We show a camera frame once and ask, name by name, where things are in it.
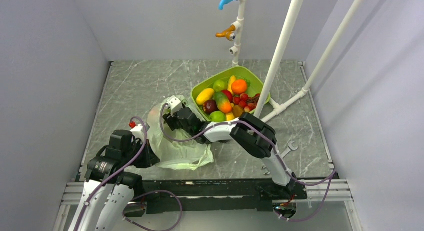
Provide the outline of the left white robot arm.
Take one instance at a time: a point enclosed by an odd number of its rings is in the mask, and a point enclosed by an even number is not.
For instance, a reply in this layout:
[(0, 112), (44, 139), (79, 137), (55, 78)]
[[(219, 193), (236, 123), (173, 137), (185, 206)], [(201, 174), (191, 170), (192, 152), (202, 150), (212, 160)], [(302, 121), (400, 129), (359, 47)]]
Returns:
[(111, 231), (130, 201), (145, 193), (139, 174), (123, 171), (124, 166), (147, 169), (160, 162), (141, 125), (115, 130), (108, 145), (88, 162), (81, 200), (70, 231)]

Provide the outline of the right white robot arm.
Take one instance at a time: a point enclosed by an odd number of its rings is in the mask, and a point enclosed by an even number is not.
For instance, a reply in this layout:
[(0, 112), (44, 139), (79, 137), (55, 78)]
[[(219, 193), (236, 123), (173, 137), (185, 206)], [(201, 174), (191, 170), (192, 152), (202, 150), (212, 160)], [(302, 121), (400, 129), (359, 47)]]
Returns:
[[(276, 131), (254, 115), (244, 112), (240, 117), (230, 121), (201, 121), (194, 112), (184, 107), (178, 111), (165, 111), (164, 105), (160, 111), (160, 128), (164, 136), (176, 142), (196, 141), (199, 144), (212, 144), (224, 141), (235, 141), (252, 157), (262, 161), (270, 172), (272, 181), (276, 184), (276, 194), (287, 199), (295, 192), (295, 177), (284, 163), (284, 156), (279, 151)], [(164, 125), (172, 130), (183, 130), (188, 139), (171, 138), (165, 132)]]

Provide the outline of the light green plastic bag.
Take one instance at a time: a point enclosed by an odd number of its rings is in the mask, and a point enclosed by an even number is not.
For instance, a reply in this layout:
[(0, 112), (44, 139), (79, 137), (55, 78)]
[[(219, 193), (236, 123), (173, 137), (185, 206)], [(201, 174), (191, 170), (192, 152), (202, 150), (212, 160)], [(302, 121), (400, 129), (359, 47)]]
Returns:
[(149, 130), (147, 138), (154, 154), (160, 159), (156, 167), (171, 170), (194, 171), (214, 162), (210, 144), (199, 144), (195, 140), (175, 142), (166, 136), (160, 128), (160, 111), (167, 102), (164, 99), (154, 106), (147, 116)]

